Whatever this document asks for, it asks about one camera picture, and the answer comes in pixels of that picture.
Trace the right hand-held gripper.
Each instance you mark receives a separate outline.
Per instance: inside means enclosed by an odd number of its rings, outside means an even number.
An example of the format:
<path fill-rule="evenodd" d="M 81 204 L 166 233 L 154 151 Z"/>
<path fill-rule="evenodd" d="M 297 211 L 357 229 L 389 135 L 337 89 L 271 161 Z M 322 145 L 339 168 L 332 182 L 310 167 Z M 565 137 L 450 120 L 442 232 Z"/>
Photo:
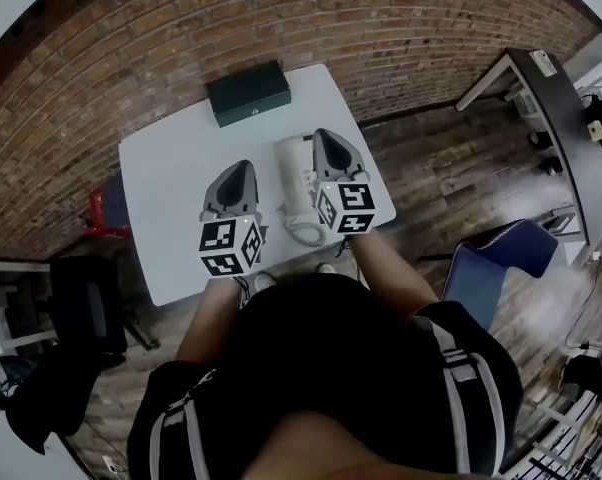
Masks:
<path fill-rule="evenodd" d="M 324 128 L 314 132 L 312 143 L 317 174 L 313 206 L 320 223 L 341 235 L 368 233 L 376 206 L 359 150 Z"/>

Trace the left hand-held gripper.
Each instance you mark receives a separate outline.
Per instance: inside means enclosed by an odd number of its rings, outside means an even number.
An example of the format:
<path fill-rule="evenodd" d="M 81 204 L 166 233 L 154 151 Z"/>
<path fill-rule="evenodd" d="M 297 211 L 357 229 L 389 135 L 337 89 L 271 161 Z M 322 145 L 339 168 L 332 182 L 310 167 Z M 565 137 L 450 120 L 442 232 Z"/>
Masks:
<path fill-rule="evenodd" d="M 198 255 L 212 278 L 248 275 L 261 261 L 265 227 L 257 204 L 256 171 L 249 160 L 231 165 L 208 187 Z"/>

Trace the person's right forearm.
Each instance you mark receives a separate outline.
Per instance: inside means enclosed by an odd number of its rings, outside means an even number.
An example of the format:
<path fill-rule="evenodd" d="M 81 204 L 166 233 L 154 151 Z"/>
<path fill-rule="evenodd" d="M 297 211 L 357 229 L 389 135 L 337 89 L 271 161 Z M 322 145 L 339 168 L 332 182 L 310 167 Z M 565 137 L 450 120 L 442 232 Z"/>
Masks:
<path fill-rule="evenodd" d="M 369 289 L 403 321 L 410 322 L 422 308 L 439 301 L 428 282 L 376 229 L 354 235 L 349 243 Z"/>

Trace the person's left forearm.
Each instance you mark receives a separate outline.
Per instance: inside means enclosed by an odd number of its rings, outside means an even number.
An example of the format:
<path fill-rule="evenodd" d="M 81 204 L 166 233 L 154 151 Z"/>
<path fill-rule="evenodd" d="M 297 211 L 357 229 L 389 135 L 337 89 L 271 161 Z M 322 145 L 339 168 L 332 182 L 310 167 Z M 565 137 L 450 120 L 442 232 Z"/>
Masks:
<path fill-rule="evenodd" d="M 175 360 L 210 364 L 222 350 L 242 300 L 240 284 L 231 278 L 211 279 L 202 292 Z"/>

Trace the white telephone base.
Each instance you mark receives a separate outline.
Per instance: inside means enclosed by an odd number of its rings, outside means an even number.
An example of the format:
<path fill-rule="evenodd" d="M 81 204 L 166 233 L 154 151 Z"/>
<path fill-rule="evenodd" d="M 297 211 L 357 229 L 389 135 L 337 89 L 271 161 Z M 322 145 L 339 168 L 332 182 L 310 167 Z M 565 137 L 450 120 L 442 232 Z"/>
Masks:
<path fill-rule="evenodd" d="M 278 209 L 283 222 L 319 223 L 312 137 L 278 141 L 274 144 L 274 153 L 283 194 L 283 203 Z"/>

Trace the white table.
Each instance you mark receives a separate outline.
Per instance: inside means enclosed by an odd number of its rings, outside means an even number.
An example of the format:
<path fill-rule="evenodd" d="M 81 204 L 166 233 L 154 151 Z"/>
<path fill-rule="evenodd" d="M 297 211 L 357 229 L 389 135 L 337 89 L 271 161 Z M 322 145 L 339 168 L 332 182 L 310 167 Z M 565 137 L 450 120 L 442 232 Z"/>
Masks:
<path fill-rule="evenodd" d="M 327 67 L 288 71 L 291 101 L 282 107 L 219 127 L 207 100 L 188 106 L 119 144 L 120 168 L 134 244 L 156 306 L 203 291 L 209 274 L 198 257 L 205 191 L 237 161 L 256 170 L 258 210 L 267 226 L 260 268 L 303 257 L 311 248 L 284 230 L 277 213 L 284 201 L 275 142 L 326 128 L 360 152 L 377 208 L 373 223 L 397 212 L 370 149 Z"/>

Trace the dark green box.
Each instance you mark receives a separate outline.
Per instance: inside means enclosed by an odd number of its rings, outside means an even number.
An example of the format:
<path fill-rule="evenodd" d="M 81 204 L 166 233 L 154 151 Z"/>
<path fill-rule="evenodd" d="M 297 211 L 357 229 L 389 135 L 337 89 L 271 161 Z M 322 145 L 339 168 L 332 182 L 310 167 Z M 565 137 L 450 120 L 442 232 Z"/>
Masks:
<path fill-rule="evenodd" d="M 281 65 L 271 60 L 205 84 L 212 112 L 223 128 L 291 103 Z"/>

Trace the red box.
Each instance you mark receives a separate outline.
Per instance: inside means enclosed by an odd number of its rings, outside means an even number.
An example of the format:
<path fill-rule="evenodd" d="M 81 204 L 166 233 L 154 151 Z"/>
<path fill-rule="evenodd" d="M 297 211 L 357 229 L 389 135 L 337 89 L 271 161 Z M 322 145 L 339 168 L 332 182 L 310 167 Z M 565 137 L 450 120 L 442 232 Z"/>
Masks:
<path fill-rule="evenodd" d="M 130 234 L 129 216 L 121 188 L 94 190 L 90 193 L 88 201 L 88 234 L 99 237 L 126 237 Z"/>

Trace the black office chair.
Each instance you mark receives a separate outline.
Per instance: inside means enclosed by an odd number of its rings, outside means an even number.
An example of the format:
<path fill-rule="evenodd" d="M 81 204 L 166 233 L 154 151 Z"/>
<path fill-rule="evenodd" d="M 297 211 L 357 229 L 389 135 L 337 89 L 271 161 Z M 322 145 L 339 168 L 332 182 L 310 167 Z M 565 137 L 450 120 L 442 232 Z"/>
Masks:
<path fill-rule="evenodd" d="M 122 355 L 127 336 L 144 350 L 160 343 L 144 337 L 134 312 L 124 303 L 114 261 L 98 256 L 70 256 L 50 263 L 50 316 L 63 345 Z"/>

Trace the blue chair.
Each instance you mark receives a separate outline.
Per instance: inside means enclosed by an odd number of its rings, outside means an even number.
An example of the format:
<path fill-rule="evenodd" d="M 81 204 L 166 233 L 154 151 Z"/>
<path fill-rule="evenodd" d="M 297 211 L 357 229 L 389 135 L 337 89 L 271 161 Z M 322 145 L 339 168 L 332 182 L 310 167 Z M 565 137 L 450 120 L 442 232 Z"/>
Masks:
<path fill-rule="evenodd" d="M 451 253 L 425 255 L 419 262 L 447 261 L 443 300 L 461 303 L 484 329 L 497 313 L 509 269 L 539 279 L 557 250 L 557 238 L 534 221 L 521 219 L 472 235 Z"/>

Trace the dark desk with white legs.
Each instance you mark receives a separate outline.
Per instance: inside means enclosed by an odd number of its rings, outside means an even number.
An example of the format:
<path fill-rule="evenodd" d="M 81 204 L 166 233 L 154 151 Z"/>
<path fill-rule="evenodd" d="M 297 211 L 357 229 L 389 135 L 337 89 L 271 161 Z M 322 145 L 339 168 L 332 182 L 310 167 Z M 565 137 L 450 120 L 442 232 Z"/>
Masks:
<path fill-rule="evenodd" d="M 457 101 L 455 109 L 463 111 L 507 70 L 514 72 L 540 111 L 563 175 L 570 185 L 574 212 L 579 221 L 579 238 L 590 243 L 592 225 L 585 205 L 586 181 L 580 163 L 586 128 L 579 117 L 580 99 L 562 67 L 557 66 L 556 72 L 547 76 L 536 64 L 530 50 L 507 48 Z"/>

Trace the white drawer cabinet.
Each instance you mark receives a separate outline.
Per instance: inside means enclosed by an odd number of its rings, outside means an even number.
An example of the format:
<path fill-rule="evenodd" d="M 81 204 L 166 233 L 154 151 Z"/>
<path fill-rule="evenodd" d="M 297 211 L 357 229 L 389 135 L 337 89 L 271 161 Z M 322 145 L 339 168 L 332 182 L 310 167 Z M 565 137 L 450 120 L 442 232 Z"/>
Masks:
<path fill-rule="evenodd" d="M 573 206 L 565 206 L 550 211 L 550 216 L 543 224 L 545 229 L 555 235 L 570 233 L 569 226 L 577 217 Z"/>

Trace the white shelf unit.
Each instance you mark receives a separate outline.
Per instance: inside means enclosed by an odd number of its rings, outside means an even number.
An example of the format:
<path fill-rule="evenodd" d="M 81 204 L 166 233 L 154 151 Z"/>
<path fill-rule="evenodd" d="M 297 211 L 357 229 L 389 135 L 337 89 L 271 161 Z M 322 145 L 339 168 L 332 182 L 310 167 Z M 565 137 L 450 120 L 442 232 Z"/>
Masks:
<path fill-rule="evenodd" d="M 0 261 L 0 272 L 12 274 L 44 273 L 50 271 L 48 263 L 28 263 L 19 261 Z M 14 337 L 10 331 L 6 312 L 8 310 L 8 295 L 18 292 L 12 284 L 0 285 L 0 356 L 15 352 L 17 348 L 41 343 L 57 338 L 54 330 L 36 330 L 32 334 Z"/>

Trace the black jacket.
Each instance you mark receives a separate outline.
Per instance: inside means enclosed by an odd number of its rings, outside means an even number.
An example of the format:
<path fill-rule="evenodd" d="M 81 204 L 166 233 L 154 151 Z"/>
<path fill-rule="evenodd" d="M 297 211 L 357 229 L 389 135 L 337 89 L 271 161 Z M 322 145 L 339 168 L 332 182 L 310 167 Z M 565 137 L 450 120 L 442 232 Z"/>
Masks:
<path fill-rule="evenodd" d="M 43 455 L 51 434 L 74 435 L 102 369 L 103 356 L 84 349 L 57 346 L 49 351 L 16 388 L 6 408 L 13 433 Z"/>

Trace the white metal rack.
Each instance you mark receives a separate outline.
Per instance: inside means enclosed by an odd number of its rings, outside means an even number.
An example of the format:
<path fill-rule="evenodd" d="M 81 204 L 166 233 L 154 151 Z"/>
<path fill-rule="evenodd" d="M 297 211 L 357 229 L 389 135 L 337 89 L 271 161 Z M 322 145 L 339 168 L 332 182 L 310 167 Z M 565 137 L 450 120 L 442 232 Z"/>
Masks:
<path fill-rule="evenodd" d="M 585 392 L 561 412 L 531 402 L 547 424 L 501 480 L 598 480 L 602 462 L 602 398 Z"/>

